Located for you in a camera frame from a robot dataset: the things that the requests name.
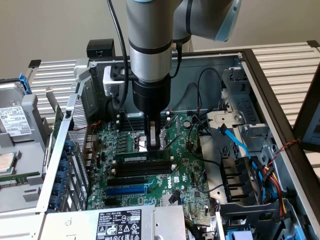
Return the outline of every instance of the power supply label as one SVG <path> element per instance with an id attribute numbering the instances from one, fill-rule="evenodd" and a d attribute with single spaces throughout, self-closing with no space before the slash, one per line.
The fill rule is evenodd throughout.
<path id="1" fill-rule="evenodd" d="M 96 240 L 140 240 L 141 209 L 100 212 Z"/>
<path id="2" fill-rule="evenodd" d="M 0 119 L 10 137 L 31 134 L 31 130 L 21 106 L 0 108 Z"/>

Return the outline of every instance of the motherboard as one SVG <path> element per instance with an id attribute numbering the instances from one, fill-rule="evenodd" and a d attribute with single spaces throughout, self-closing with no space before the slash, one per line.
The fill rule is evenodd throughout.
<path id="1" fill-rule="evenodd" d="M 210 224 L 210 213 L 214 213 L 214 210 L 210 205 L 209 196 L 207 193 L 198 191 L 195 184 L 195 181 L 201 177 L 205 170 L 205 165 L 191 155 L 186 147 L 192 117 L 186 114 L 174 117 L 176 120 L 169 122 L 165 128 L 166 143 L 164 144 L 166 148 L 159 151 L 157 154 L 159 156 L 149 156 L 162 160 L 160 166 L 152 168 L 155 174 L 152 174 L 152 171 L 148 172 L 148 169 L 140 173 L 140 169 L 138 169 L 140 166 L 134 170 L 132 162 L 144 161 L 148 157 L 148 152 L 144 148 L 145 136 L 143 132 L 119 131 L 110 122 L 104 122 L 97 126 L 93 136 L 88 137 L 88 139 L 96 139 L 94 143 L 90 142 L 89 148 L 94 148 L 93 152 L 98 160 L 93 160 L 90 166 L 91 190 L 87 210 L 153 204 L 156 207 L 170 206 L 170 197 L 178 194 L 180 200 L 172 204 L 183 206 L 185 218 L 192 219 L 197 224 Z M 194 145 L 195 152 L 197 136 L 197 128 L 194 127 L 190 134 L 190 143 Z M 157 174 L 163 168 L 162 164 L 167 165 L 168 162 L 169 172 L 168 166 L 166 166 L 165 171 L 167 172 Z M 122 164 L 129 173 L 122 171 L 119 164 Z M 142 193 L 113 195 L 112 191 L 115 190 L 115 187 L 112 186 L 114 185 L 113 180 L 118 182 L 117 177 L 131 177 L 129 179 L 132 180 L 132 183 L 134 181 L 143 182 L 147 189 Z M 124 191 L 126 187 L 132 188 L 127 185 L 116 190 Z M 204 191 L 208 190 L 205 177 L 201 179 L 198 187 Z"/>

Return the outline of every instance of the blue expansion slot clip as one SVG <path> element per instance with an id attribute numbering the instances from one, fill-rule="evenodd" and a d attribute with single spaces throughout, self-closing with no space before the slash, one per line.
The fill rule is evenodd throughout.
<path id="1" fill-rule="evenodd" d="M 135 186 L 125 186 L 125 187 L 115 187 L 105 190 L 107 196 L 112 195 L 124 195 L 124 194 L 146 194 L 148 192 L 148 187 L 150 187 L 155 180 L 151 183 L 146 183 L 144 185 Z"/>

